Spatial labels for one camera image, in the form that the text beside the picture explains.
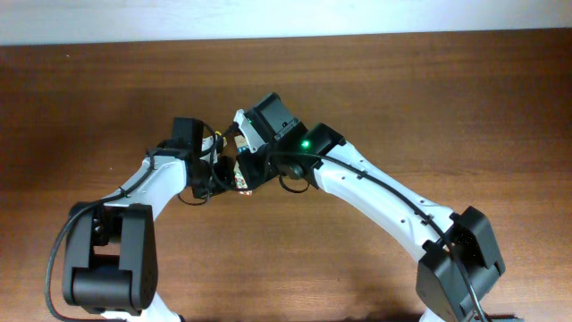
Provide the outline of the leaf picture wooden block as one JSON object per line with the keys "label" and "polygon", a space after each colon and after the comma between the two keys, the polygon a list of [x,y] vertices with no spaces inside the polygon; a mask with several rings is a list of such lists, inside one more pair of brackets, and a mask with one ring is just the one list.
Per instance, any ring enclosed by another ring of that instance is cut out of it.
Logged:
{"label": "leaf picture wooden block", "polygon": [[238,162],[235,163],[235,166],[233,168],[233,172],[234,172],[235,186],[240,190],[239,194],[251,196],[252,190],[248,189],[248,185],[247,185],[245,178],[244,178],[244,176],[240,170],[240,165]]}

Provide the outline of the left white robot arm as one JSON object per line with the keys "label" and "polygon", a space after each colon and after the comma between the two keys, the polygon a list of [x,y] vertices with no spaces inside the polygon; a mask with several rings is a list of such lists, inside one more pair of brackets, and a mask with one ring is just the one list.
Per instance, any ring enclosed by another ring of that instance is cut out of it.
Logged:
{"label": "left white robot arm", "polygon": [[116,191],[76,203],[51,250],[65,248],[64,301],[91,321],[181,321],[157,292],[155,221],[191,189],[192,207],[220,193],[209,156],[217,133],[195,118],[176,117],[172,135],[147,150],[139,170]]}

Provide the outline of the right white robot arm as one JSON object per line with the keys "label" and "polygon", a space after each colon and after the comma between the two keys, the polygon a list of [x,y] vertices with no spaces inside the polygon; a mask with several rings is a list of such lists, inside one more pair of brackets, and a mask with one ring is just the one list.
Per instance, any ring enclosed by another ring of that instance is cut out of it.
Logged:
{"label": "right white robot arm", "polygon": [[413,192],[370,163],[330,126],[308,129],[271,93],[231,126],[246,141],[237,156],[248,189],[290,177],[344,200],[379,225],[417,264],[424,321],[489,320],[481,304],[506,267],[489,218]]}

